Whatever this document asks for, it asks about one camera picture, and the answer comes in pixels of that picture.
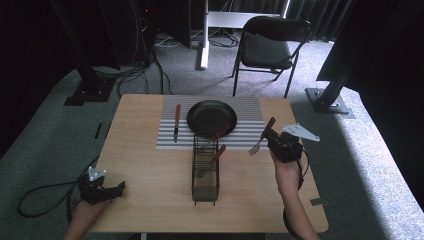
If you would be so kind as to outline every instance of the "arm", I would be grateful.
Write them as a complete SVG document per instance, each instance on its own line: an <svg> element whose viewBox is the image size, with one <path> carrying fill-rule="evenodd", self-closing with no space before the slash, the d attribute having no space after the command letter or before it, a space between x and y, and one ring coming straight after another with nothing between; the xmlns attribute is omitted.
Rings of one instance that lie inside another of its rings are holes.
<svg viewBox="0 0 424 240"><path fill-rule="evenodd" d="M64 240L79 240L84 237L91 225L109 206L111 201L103 201L91 205L88 202L82 201L78 204L75 210L71 224L64 236Z"/></svg>
<svg viewBox="0 0 424 240"><path fill-rule="evenodd" d="M274 160L278 192L283 199L291 227L303 239L319 239L299 197L298 187L301 173L296 161L284 163L278 160L272 152L270 153Z"/></svg>

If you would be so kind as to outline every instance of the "white desk frame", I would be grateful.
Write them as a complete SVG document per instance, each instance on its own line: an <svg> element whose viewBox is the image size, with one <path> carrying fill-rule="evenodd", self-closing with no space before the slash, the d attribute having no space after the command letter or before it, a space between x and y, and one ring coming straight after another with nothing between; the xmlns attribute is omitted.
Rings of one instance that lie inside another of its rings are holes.
<svg viewBox="0 0 424 240"><path fill-rule="evenodd" d="M208 0L205 0L205 26L203 36L203 49L200 67L208 68L209 58L209 27L224 27L224 28L243 28L244 24L256 16L273 16L280 17L280 14L261 14L261 13L240 13L240 12L209 12Z"/></svg>

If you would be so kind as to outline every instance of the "black chair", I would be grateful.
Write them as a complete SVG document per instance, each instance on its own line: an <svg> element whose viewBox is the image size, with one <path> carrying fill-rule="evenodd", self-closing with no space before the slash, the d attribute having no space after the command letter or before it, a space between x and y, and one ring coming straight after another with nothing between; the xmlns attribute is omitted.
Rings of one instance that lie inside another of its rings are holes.
<svg viewBox="0 0 424 240"><path fill-rule="evenodd" d="M311 25L303 20L288 20L280 17L257 16L249 19L243 27L240 45L233 68L234 89L236 95L239 71L276 73L276 81L284 70L291 68L284 98L287 97L293 73L296 68L300 48L311 35ZM297 47L290 52L287 42L296 42Z"/></svg>

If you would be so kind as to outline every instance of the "striped placemat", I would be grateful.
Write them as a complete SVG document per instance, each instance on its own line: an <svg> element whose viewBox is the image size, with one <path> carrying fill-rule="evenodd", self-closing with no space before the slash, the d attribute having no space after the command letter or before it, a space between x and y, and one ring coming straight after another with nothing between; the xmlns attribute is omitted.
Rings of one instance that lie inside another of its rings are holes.
<svg viewBox="0 0 424 240"><path fill-rule="evenodd" d="M256 144L264 130L265 124L257 98L243 97L205 97L205 96L165 96L157 149L193 149L194 133L187 125L187 113L190 108L204 100L217 100L231 106L237 114L234 130L219 139L219 145L226 144L227 150L249 150ZM178 141L174 143L175 109L181 104ZM266 147L266 139L261 147Z"/></svg>

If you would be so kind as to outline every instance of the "gray carpet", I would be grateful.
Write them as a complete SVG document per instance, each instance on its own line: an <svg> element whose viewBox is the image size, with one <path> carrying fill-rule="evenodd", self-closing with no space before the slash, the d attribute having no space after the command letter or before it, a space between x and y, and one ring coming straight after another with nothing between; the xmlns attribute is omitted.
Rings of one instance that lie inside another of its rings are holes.
<svg viewBox="0 0 424 240"><path fill-rule="evenodd" d="M192 49L175 45L167 41L155 48L163 71L169 76L169 82L165 77L164 94L231 96L233 80L228 76L236 48L211 45L209 66L199 70L200 44L194 41ZM329 222L329 229L320 236L322 239L424 239L424 214L360 96L349 89L341 93L354 118L315 113L308 101L305 88L327 85L315 79L331 47L331 43L317 41L304 46L288 96L296 120L321 138L319 143L304 141ZM159 73L153 64L139 78L127 78L120 90L123 94L160 94ZM237 96L282 97L288 72L276 82L270 79L268 74L242 72ZM107 133L105 126L113 119L119 94L113 91L104 103L63 106L79 81L78 73L73 71L56 85L0 161L2 240L61 239L66 230L65 204L37 218L20 216L16 206L21 196L32 188L75 180L101 152ZM103 127L97 135L99 123ZM67 187L55 187L37 192L24 202L23 209L29 213L42 212L66 191ZM130 235L90 233L86 239L124 240ZM288 234L266 236L269 240L289 239Z"/></svg>

